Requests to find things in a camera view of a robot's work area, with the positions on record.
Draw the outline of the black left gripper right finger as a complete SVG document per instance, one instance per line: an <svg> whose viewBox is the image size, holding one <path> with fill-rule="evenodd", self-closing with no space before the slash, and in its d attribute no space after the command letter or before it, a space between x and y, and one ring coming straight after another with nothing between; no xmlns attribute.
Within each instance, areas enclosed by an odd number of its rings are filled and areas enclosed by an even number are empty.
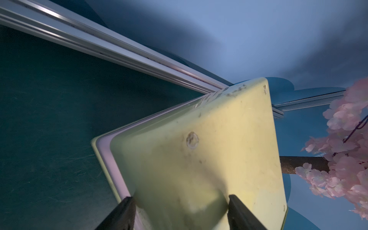
<svg viewBox="0 0 368 230"><path fill-rule="evenodd" d="M229 195L228 222L230 230L266 230L265 226L236 195Z"/></svg>

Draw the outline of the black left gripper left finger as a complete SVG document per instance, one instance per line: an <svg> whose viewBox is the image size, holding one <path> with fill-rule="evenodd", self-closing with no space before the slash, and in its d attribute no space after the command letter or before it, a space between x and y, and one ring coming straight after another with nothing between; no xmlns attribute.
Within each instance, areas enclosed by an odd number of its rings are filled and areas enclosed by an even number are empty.
<svg viewBox="0 0 368 230"><path fill-rule="evenodd" d="M133 197L127 196L96 227L95 230L133 230L136 217L136 203Z"/></svg>

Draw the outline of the green drawer cabinet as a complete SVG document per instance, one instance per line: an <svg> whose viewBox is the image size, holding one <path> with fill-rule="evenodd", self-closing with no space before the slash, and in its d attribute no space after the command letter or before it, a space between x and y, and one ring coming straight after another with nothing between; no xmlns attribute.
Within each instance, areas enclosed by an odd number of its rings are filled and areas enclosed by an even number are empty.
<svg viewBox="0 0 368 230"><path fill-rule="evenodd" d="M94 138L120 203L136 203L134 230L229 230L236 195L267 230L284 228L284 191L267 79L230 86Z"/></svg>

